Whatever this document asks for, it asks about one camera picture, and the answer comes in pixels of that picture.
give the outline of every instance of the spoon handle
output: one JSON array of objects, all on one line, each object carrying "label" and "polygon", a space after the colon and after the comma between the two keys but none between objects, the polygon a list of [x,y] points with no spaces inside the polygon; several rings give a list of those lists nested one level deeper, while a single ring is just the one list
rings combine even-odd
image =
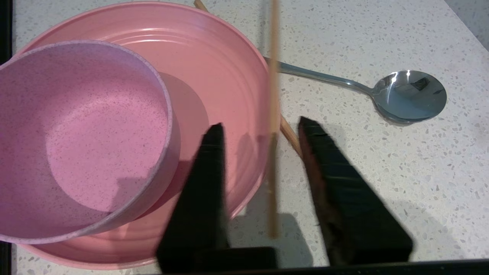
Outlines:
[{"label": "spoon handle", "polygon": [[347,87],[349,89],[364,92],[364,93],[369,94],[369,95],[371,95],[371,93],[372,93],[371,88],[369,88],[363,84],[360,84],[356,81],[349,80],[346,78],[341,78],[341,77],[337,77],[337,76],[330,75],[330,74],[325,74],[325,73],[320,73],[320,72],[316,72],[313,70],[300,68],[300,67],[293,66],[293,65],[290,65],[287,63],[283,63],[283,62],[279,62],[279,69],[280,69],[280,72],[282,72],[282,73],[302,76],[302,77],[306,77],[306,78],[310,78],[310,79],[314,79],[314,80],[319,80],[319,81],[330,83],[330,84],[335,84],[335,85]]}]

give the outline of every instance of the countertop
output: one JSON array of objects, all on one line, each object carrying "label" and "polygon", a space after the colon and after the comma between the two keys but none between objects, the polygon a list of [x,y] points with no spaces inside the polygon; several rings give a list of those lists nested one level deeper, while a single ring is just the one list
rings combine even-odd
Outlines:
[{"label": "countertop", "polygon": [[[60,21],[117,0],[16,0],[15,48]],[[192,5],[191,0],[174,1]],[[266,54],[262,0],[205,0],[210,12]],[[448,103],[434,119],[409,126],[380,117],[362,94],[281,75],[284,117],[323,124],[416,241],[413,261],[489,257],[489,52],[443,0],[283,0],[281,60],[367,86],[390,72],[437,77]],[[284,232],[266,239],[260,189],[230,225],[233,246],[274,245],[282,267],[328,264],[307,177],[287,141],[279,142]],[[18,248],[17,274],[150,274],[155,266],[87,271]]]}]

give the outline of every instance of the spoon bowl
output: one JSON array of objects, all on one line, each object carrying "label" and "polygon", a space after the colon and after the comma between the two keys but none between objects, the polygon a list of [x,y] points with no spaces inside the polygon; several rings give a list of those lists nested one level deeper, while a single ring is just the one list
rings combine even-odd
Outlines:
[{"label": "spoon bowl", "polygon": [[365,92],[384,117],[404,124],[435,117],[446,104],[443,85],[432,75],[415,70],[393,72]]}]

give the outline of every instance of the chopstick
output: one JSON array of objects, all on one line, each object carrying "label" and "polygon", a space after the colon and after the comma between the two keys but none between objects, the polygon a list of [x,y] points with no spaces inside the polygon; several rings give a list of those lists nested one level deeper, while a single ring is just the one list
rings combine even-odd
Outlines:
[{"label": "chopstick", "polygon": [[270,28],[270,63],[268,82],[270,85],[270,148],[268,152],[268,236],[278,237],[277,209],[277,142],[278,132],[275,114],[279,112],[278,51],[279,51],[279,14],[278,0],[272,0]]},{"label": "chopstick", "polygon": [[[202,11],[209,12],[205,7],[204,3],[201,0],[195,0],[194,6]],[[299,145],[299,139],[295,134],[294,130],[290,126],[290,124],[285,120],[283,115],[280,115],[280,131],[285,136],[287,141],[290,143],[292,148],[296,151],[297,155],[302,158],[301,146]]]}]

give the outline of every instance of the speckled bowl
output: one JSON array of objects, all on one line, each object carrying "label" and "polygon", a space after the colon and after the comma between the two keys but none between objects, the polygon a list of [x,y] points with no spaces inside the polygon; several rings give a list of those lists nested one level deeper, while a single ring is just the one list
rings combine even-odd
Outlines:
[{"label": "speckled bowl", "polygon": [[0,67],[0,240],[42,244],[134,220],[180,150],[168,92],[141,56],[100,41]]}]

